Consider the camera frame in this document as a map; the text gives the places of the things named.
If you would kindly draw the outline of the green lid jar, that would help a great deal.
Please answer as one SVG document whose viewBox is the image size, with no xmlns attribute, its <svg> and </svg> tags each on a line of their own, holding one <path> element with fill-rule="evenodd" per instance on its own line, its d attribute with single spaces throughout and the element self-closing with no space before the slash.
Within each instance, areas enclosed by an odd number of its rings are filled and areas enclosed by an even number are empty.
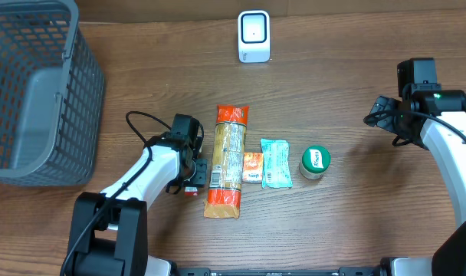
<svg viewBox="0 0 466 276">
<path fill-rule="evenodd" d="M 299 169 L 305 178 L 315 180 L 323 176 L 330 163 L 330 152 L 322 146 L 313 145 L 304 151 Z"/>
</svg>

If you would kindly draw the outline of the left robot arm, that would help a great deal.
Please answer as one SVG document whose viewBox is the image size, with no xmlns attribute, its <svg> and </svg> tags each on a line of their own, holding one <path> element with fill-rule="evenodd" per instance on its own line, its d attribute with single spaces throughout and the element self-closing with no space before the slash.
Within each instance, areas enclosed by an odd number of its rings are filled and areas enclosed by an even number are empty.
<svg viewBox="0 0 466 276">
<path fill-rule="evenodd" d="M 147 212 L 161 192 L 194 195 L 205 186 L 203 140 L 200 122 L 177 113 L 164 133 L 143 140 L 141 157 L 119 180 L 99 193 L 81 193 L 60 273 L 179 274 L 173 261 L 149 255 Z"/>
</svg>

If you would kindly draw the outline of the teal wet wipes pack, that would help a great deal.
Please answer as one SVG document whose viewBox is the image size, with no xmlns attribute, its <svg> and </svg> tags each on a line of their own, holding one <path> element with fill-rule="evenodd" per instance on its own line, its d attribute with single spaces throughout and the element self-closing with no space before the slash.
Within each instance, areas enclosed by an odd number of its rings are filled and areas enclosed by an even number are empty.
<svg viewBox="0 0 466 276">
<path fill-rule="evenodd" d="M 262 187 L 290 189 L 293 186 L 289 170 L 290 146 L 286 140 L 261 139 L 263 153 L 263 179 Z"/>
</svg>

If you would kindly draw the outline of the orange tissue pack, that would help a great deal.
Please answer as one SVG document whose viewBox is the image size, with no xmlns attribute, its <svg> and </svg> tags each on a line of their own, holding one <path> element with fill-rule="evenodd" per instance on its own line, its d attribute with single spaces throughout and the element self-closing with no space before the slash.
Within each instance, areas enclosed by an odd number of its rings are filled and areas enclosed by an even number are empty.
<svg viewBox="0 0 466 276">
<path fill-rule="evenodd" d="M 264 157 L 262 153 L 244 153 L 242 181 L 262 183 Z"/>
</svg>

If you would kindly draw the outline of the small red white item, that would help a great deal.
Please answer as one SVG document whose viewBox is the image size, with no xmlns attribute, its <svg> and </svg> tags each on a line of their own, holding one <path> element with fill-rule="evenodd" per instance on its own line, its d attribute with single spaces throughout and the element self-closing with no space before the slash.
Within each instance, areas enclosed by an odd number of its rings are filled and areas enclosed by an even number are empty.
<svg viewBox="0 0 466 276">
<path fill-rule="evenodd" d="M 199 191 L 196 187 L 185 187 L 184 193 L 186 196 L 197 196 Z"/>
</svg>

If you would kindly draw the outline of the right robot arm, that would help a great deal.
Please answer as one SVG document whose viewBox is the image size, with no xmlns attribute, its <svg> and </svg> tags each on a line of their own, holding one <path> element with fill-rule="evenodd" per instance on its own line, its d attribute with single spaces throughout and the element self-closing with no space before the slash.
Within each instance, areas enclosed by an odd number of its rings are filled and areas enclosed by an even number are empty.
<svg viewBox="0 0 466 276">
<path fill-rule="evenodd" d="M 466 276 L 466 93 L 442 88 L 432 57 L 400 62 L 397 78 L 398 98 L 378 97 L 363 121 L 395 134 L 394 147 L 414 144 L 431 153 L 457 228 L 431 257 L 382 258 L 373 274 Z"/>
</svg>

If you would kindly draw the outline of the red orange snack bag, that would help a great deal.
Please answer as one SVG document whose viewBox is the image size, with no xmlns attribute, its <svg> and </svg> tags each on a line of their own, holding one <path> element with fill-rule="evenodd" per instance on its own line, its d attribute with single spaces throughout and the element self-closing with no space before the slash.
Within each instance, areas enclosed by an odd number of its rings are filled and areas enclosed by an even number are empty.
<svg viewBox="0 0 466 276">
<path fill-rule="evenodd" d="M 237 219 L 240 216 L 248 112 L 248 106 L 218 106 L 212 169 L 204 209 L 206 218 Z"/>
</svg>

